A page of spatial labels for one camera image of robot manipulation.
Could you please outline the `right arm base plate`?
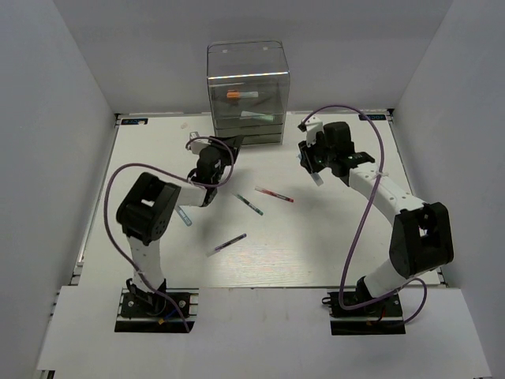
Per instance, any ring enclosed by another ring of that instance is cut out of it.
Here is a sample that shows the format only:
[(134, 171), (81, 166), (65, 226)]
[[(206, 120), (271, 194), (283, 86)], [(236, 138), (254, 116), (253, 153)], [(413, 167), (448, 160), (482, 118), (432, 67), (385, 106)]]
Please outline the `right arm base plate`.
[(398, 295), (357, 310), (344, 310), (337, 291), (321, 299), (329, 310), (333, 336), (386, 336), (406, 333), (402, 305)]

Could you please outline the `orange cap highlighter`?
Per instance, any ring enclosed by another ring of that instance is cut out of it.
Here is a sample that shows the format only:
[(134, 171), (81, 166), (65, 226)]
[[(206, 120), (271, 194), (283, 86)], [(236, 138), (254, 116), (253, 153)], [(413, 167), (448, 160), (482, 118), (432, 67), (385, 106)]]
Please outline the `orange cap highlighter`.
[(250, 91), (250, 92), (241, 92), (241, 91), (228, 91), (226, 93), (226, 98), (229, 100), (232, 99), (255, 99), (259, 97), (258, 91)]

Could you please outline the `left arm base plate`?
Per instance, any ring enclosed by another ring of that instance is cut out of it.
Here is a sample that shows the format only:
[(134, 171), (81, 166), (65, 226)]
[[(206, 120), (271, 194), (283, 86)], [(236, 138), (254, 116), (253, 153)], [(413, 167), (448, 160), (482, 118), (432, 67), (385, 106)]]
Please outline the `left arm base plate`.
[(189, 329), (174, 305), (166, 299), (161, 301), (161, 310), (149, 310), (125, 287), (118, 304), (114, 331), (126, 333), (187, 333), (193, 329), (198, 312), (199, 290), (171, 289), (167, 294), (178, 304)]

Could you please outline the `green cap highlighter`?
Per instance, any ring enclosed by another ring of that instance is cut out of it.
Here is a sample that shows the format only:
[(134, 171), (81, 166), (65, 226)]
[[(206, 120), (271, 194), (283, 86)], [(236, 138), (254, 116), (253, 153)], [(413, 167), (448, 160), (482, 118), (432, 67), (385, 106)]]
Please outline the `green cap highlighter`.
[(262, 122), (273, 122), (275, 119), (275, 116), (272, 114), (262, 114), (262, 113), (256, 113), (256, 112), (251, 112), (251, 111), (242, 111), (240, 114), (241, 119), (256, 119)]

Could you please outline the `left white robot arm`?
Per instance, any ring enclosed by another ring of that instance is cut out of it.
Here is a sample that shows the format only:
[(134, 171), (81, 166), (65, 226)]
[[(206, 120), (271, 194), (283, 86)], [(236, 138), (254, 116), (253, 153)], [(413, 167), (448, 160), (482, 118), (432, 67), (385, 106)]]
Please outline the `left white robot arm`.
[(127, 288), (148, 314), (157, 315), (166, 308), (159, 240), (173, 211), (178, 206), (203, 208), (212, 203), (218, 188), (226, 182), (225, 170), (231, 170), (237, 161), (244, 138), (193, 134), (185, 148), (198, 160), (180, 186), (144, 172), (119, 205), (116, 220), (127, 237), (135, 270)]

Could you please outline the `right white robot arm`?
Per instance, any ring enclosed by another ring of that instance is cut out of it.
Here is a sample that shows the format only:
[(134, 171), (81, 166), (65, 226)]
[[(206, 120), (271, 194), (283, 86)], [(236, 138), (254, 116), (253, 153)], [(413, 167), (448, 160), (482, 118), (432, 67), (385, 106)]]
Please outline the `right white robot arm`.
[(391, 225), (388, 258), (357, 281), (352, 302), (344, 299), (343, 291), (339, 292), (342, 310), (373, 315), (405, 285), (454, 260), (445, 205), (428, 203), (406, 192), (383, 171), (382, 162), (367, 152), (357, 152), (347, 123), (324, 124), (313, 117), (298, 128), (305, 133), (298, 145), (300, 164), (315, 182), (320, 184), (318, 174), (328, 169), (368, 201), (350, 248), (356, 249), (371, 208), (376, 208)]

